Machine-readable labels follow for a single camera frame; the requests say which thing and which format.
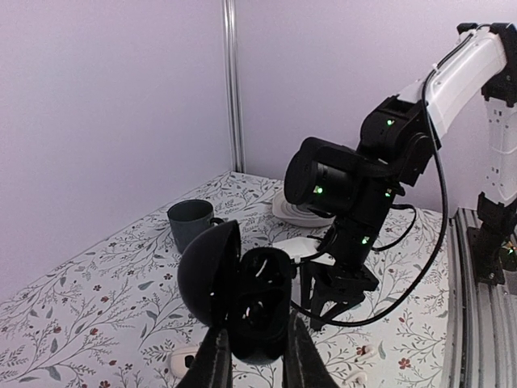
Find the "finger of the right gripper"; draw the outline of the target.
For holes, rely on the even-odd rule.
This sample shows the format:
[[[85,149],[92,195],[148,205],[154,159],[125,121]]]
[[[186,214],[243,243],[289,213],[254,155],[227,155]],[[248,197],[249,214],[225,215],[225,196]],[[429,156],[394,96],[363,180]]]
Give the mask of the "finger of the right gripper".
[[[320,296],[312,296],[311,299],[311,313],[315,314],[318,317],[322,317],[322,320],[310,319],[310,327],[314,330],[321,330],[324,325],[326,325],[326,321],[330,321],[333,318],[338,317],[340,314],[356,307],[364,300],[363,294],[360,296],[354,296],[349,298],[345,302],[337,302],[333,307],[331,307],[328,311],[322,314],[322,309],[327,300],[324,297]]]
[[[322,297],[318,295],[317,283],[321,274],[321,264],[304,264],[300,266],[301,307],[310,311],[321,311]]]

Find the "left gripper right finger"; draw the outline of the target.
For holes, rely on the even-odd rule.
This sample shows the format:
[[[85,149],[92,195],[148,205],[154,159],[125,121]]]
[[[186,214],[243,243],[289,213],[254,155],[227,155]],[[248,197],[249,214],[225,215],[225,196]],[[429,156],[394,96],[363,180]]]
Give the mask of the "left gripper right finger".
[[[289,317],[282,387],[335,387],[334,379],[329,375],[304,321],[297,313],[291,313]]]

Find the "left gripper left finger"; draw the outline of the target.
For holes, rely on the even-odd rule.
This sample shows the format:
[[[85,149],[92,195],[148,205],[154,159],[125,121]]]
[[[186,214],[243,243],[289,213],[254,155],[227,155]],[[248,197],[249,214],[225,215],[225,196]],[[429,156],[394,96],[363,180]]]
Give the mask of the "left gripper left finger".
[[[208,330],[191,368],[177,388],[227,388],[233,386],[232,353],[224,328]]]

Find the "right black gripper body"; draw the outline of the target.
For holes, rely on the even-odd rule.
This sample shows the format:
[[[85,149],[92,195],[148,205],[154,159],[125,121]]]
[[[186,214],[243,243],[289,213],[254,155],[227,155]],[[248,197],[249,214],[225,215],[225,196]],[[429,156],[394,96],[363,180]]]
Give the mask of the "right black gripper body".
[[[364,262],[395,197],[403,194],[387,164],[346,146],[315,137],[304,139],[288,164],[284,195],[292,205],[332,218],[318,250],[330,255],[334,264],[312,260],[303,267],[316,282],[331,289],[375,290],[379,281]]]

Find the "black earbud charging case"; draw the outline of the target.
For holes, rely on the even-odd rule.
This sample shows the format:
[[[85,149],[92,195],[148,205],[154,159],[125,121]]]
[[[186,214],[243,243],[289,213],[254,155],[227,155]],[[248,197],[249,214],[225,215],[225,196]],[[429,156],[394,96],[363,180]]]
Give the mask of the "black earbud charging case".
[[[237,221],[205,230],[178,268],[183,303],[207,327],[224,328],[232,354],[252,365],[279,359],[288,337],[291,259],[274,247],[242,251]]]

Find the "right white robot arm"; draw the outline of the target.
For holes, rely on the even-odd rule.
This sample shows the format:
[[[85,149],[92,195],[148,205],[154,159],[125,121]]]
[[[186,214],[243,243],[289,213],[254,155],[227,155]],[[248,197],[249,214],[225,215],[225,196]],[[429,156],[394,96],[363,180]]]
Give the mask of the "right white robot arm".
[[[395,198],[414,186],[452,122],[476,94],[490,113],[490,169],[477,200],[480,227],[467,237],[474,277],[505,281],[499,253],[516,227],[516,28],[462,23],[459,40],[430,73],[385,99],[364,119],[355,149],[306,138],[288,165],[284,195],[332,223],[314,252],[293,259],[301,270],[296,310],[314,330],[338,326],[379,281],[368,255]]]

